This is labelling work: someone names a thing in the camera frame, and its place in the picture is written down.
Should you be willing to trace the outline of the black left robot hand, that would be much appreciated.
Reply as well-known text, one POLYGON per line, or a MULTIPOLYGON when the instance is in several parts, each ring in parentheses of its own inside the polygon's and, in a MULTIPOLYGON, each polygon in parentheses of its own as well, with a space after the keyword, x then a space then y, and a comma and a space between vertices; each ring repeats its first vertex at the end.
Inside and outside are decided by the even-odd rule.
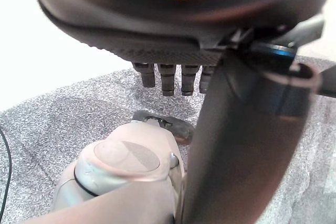
POLYGON ((88 144, 33 223, 255 223, 289 166, 334 68, 295 60, 320 38, 326 0, 38 0, 63 32, 161 75, 182 95, 197 73, 197 125, 146 111, 88 144))

